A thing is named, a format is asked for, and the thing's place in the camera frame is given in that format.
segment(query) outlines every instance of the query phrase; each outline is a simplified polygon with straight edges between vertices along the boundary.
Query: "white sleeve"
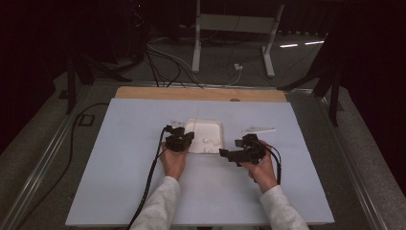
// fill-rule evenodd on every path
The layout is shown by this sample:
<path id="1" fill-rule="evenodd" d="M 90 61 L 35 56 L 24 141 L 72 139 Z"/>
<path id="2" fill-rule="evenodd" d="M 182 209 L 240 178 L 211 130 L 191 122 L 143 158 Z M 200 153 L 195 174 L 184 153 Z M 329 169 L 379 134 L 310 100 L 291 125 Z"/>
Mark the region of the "white sleeve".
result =
<path id="1" fill-rule="evenodd" d="M 308 229 L 305 220 L 290 204 L 280 185 L 264 193 L 260 198 L 260 203 L 273 230 Z"/>
<path id="2" fill-rule="evenodd" d="M 165 176 L 164 182 L 148 199 L 130 229 L 169 229 L 180 193 L 178 181 L 173 177 Z"/>

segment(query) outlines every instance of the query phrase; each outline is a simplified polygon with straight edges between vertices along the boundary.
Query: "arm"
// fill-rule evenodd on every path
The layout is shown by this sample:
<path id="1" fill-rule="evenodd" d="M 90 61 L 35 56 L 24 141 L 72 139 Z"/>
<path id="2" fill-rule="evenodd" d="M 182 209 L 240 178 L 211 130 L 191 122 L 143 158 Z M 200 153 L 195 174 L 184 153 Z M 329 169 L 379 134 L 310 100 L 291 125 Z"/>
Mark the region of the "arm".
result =
<path id="1" fill-rule="evenodd" d="M 148 199 L 146 206 L 141 211 L 131 226 L 134 229 L 169 229 L 176 210 L 177 200 L 181 194 L 178 180 L 186 166 L 188 149 L 182 152 L 173 152 L 165 148 L 160 156 L 164 167 L 165 178 L 163 183 Z"/>
<path id="2" fill-rule="evenodd" d="M 178 181 L 165 176 L 130 229 L 169 229 L 180 193 Z"/>
<path id="3" fill-rule="evenodd" d="M 308 229 L 305 220 L 289 203 L 282 187 L 278 185 L 269 152 L 266 152 L 266 155 L 257 165 L 240 164 L 249 170 L 249 176 L 259 184 L 263 193 L 260 203 L 271 222 L 272 229 Z"/>

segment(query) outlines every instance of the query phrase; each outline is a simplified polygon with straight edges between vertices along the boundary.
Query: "black equipment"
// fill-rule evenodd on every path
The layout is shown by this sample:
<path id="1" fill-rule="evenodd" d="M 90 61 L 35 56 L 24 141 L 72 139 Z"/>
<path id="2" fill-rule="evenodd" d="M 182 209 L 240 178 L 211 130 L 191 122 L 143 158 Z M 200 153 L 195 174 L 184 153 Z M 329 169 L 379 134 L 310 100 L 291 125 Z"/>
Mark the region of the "black equipment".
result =
<path id="1" fill-rule="evenodd" d="M 194 132 L 185 134 L 184 127 L 173 128 L 172 126 L 167 126 L 165 131 L 171 134 L 171 136 L 166 138 L 165 147 L 176 152 L 183 151 L 189 147 L 194 138 Z"/>
<path id="2" fill-rule="evenodd" d="M 282 160 L 281 155 L 275 148 L 264 145 L 260 142 L 257 134 L 247 134 L 242 137 L 242 140 L 235 140 L 235 142 L 236 147 L 240 147 L 242 150 L 229 151 L 227 149 L 220 149 L 220 156 L 227 158 L 229 162 L 236 162 L 237 166 L 241 167 L 239 164 L 241 162 L 250 162 L 257 165 L 268 150 L 277 162 L 277 182 L 278 184 L 281 184 Z"/>

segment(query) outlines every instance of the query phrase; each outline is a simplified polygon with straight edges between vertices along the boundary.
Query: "dark background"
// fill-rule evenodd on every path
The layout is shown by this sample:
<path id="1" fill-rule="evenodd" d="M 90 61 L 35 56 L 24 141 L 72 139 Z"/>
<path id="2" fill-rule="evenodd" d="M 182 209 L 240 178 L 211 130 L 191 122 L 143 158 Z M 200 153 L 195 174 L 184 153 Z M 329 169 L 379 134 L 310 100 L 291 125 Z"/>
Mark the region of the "dark background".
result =
<path id="1" fill-rule="evenodd" d="M 114 6 L 108 3 L 96 0 L 0 3 L 0 152 L 54 93 L 53 79 L 66 71 L 67 53 L 83 52 L 98 60 L 114 62 L 116 57 L 143 52 L 140 31 L 129 31 L 128 23 L 147 27 L 151 22 L 173 39 L 181 36 L 180 24 L 189 27 L 194 23 L 193 1 L 137 1 L 142 8 L 133 10 L 142 19 L 131 17 L 130 22 L 129 1 L 114 1 Z M 256 4 L 268 3 L 256 1 Z M 310 71 L 333 65 L 331 60 L 345 52 L 342 86 L 349 90 L 405 194 L 406 108 L 402 99 L 406 73 L 405 4 L 401 0 L 348 1 L 344 8 L 342 4 L 342 1 L 288 3 L 280 31 L 285 35 L 328 33 Z M 205 12 L 219 9 L 218 1 L 210 0 L 202 7 Z M 272 14 L 244 9 L 247 15 Z M 228 13 L 241 14 L 240 9 L 232 8 L 228 8 Z M 127 51 L 124 47 L 129 37 L 134 48 Z"/>

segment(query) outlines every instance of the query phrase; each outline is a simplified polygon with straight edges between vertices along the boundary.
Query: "white board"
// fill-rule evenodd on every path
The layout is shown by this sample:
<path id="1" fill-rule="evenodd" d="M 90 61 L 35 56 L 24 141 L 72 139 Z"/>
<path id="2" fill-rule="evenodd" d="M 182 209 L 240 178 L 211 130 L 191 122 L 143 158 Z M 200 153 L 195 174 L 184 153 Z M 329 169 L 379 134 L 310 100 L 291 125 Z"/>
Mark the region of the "white board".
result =
<path id="1" fill-rule="evenodd" d="M 243 103 L 112 99 L 66 220 L 73 226 L 127 225 L 147 182 L 162 129 L 170 121 L 218 120 L 224 148 L 249 127 L 282 156 L 282 188 L 309 224 L 334 222 L 290 103 Z M 164 176 L 156 166 L 150 194 Z M 174 225 L 269 224 L 259 203 L 259 186 L 247 171 L 217 154 L 189 154 L 180 179 Z"/>

